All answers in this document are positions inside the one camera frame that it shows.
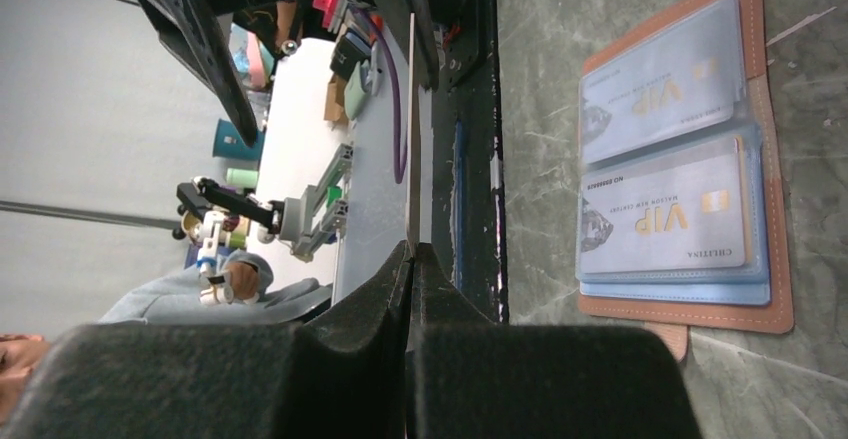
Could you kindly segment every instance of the brown box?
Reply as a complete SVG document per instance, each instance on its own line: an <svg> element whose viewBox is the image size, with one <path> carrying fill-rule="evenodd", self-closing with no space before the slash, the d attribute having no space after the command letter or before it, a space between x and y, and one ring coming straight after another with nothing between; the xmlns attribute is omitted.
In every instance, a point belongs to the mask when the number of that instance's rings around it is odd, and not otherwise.
<svg viewBox="0 0 848 439"><path fill-rule="evenodd" d="M347 81L333 74L327 84L327 102L324 105L324 120L336 124L347 124L347 114L344 112L344 89Z"/></svg>

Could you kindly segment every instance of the green roll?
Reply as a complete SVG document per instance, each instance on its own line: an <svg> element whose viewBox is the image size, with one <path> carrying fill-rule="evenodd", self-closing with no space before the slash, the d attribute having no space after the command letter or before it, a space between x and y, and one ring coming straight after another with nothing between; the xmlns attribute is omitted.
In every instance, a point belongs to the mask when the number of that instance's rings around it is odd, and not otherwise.
<svg viewBox="0 0 848 439"><path fill-rule="evenodd" d="M256 189L259 182L259 171L247 169L227 169L227 184L242 189Z"/></svg>

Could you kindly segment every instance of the purple cable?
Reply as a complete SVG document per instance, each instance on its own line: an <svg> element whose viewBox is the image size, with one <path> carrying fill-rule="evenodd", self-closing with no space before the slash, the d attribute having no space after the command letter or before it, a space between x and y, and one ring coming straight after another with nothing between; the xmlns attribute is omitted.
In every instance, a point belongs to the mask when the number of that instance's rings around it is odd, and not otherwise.
<svg viewBox="0 0 848 439"><path fill-rule="evenodd" d="M394 145L393 145L393 163L395 168L395 183L400 184L403 182L403 174L406 172L406 141L403 142L403 153L400 150L400 81L397 76L397 68L395 67L395 61L392 58L392 51L389 49L389 43L386 42L386 38L383 36L383 32L380 31L380 28L377 27L377 24L374 24L374 21L371 19L371 16L366 14L361 9L357 9L355 7L350 8L353 13L362 19L368 27L371 29L371 32L377 36L377 42L380 44L380 47L386 51L386 63L389 66L389 79L392 82L392 108L394 110Z"/></svg>

